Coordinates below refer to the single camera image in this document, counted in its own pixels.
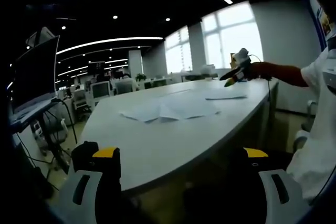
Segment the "paper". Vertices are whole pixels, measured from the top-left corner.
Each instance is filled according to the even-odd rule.
[[[141,122],[148,122],[157,118],[182,120],[213,115],[218,112],[219,109],[202,96],[195,96],[193,92],[183,92],[152,99],[128,111],[120,112],[120,114]]]
[[[207,100],[234,99],[234,98],[246,98],[247,97],[244,91],[230,89],[230,88],[207,89],[207,90],[202,91],[202,94],[204,98]]]
[[[126,118],[136,119],[141,122],[148,122],[160,116],[160,104],[157,101],[149,101],[142,105],[137,105],[130,110],[120,112]]]

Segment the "white wall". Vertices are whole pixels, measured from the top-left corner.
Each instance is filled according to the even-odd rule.
[[[128,64],[131,77],[135,78],[138,73],[142,73],[141,50],[128,51]]]
[[[188,31],[193,71],[200,72],[201,67],[206,64],[201,22],[189,26]]]
[[[142,57],[143,72],[148,78],[167,75],[164,42],[151,48]]]
[[[321,52],[312,18],[302,2],[272,1],[253,4],[264,61],[299,68],[313,62]],[[277,108],[307,112],[315,99],[309,89],[280,82]]]

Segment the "computer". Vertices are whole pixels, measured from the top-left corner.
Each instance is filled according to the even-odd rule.
[[[12,124],[36,113],[56,98],[55,65],[59,36],[19,57],[12,84]]]

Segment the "white table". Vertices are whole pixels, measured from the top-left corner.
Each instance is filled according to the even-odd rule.
[[[154,97],[188,89],[223,88],[224,83],[183,82],[102,99],[86,123],[80,143],[95,141],[99,148],[120,149],[123,191],[134,193],[155,186],[225,144],[267,100],[267,81],[242,82],[231,87],[246,90],[246,99],[209,101],[221,110],[216,115],[146,124],[122,117],[119,112]],[[271,81],[270,88],[277,83]]]

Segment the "black ceiling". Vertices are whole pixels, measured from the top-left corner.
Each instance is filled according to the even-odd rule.
[[[232,1],[236,4],[246,0]],[[58,47],[60,51],[104,39],[166,37],[185,25],[195,23],[206,14],[228,6],[223,0],[21,0],[20,3],[23,17],[18,22],[19,46],[10,61],[27,50],[25,40],[43,26],[48,27],[54,35],[60,35]],[[168,17],[171,21],[166,22],[165,19]],[[57,64],[57,72],[66,71],[68,65],[85,66],[88,60],[97,59],[96,57],[103,60],[106,58],[105,61],[109,60],[109,57],[122,58],[122,49],[109,51],[109,48],[152,46],[155,43],[158,41],[110,42],[64,52],[58,55],[57,61],[60,60],[62,63]],[[102,53],[88,54],[105,49],[106,51]]]

